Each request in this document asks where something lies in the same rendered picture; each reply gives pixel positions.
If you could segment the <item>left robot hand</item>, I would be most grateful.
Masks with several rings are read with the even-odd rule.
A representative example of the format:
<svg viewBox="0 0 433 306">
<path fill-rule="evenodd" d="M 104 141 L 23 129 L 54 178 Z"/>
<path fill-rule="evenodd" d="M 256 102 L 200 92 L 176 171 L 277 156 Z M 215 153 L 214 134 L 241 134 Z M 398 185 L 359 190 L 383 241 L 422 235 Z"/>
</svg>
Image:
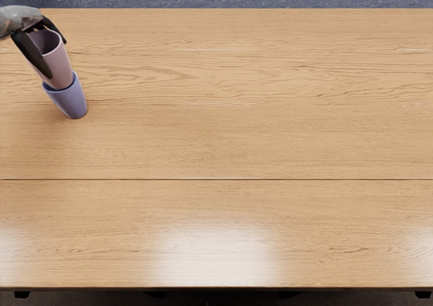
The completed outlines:
<svg viewBox="0 0 433 306">
<path fill-rule="evenodd" d="M 0 41 L 10 37 L 24 57 L 45 77 L 52 79 L 52 71 L 28 36 L 33 29 L 52 30 L 59 34 L 64 44 L 67 43 L 57 26 L 38 8 L 25 5 L 0 7 Z"/>
</svg>

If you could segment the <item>pale pink cup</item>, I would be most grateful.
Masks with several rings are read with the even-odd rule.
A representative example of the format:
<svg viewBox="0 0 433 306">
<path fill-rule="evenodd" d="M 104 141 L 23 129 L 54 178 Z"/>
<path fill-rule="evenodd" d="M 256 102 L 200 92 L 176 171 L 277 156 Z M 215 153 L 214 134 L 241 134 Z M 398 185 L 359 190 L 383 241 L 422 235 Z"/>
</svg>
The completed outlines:
<svg viewBox="0 0 433 306">
<path fill-rule="evenodd" d="M 54 90 L 63 90 L 73 82 L 73 72 L 68 52 L 61 36 L 52 30 L 36 30 L 28 34 L 48 65 L 53 77 L 44 76 L 31 62 L 35 72 Z"/>
</svg>

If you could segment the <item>lavender blue cup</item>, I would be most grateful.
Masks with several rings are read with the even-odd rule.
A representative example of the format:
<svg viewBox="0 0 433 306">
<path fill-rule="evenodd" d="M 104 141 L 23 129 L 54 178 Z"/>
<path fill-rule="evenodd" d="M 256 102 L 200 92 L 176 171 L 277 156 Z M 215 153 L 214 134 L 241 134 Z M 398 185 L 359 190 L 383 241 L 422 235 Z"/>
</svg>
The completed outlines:
<svg viewBox="0 0 433 306">
<path fill-rule="evenodd" d="M 88 111 L 87 100 L 75 71 L 72 72 L 72 83 L 69 87 L 57 90 L 42 82 L 42 88 L 58 110 L 68 118 L 78 119 L 86 115 Z"/>
</svg>

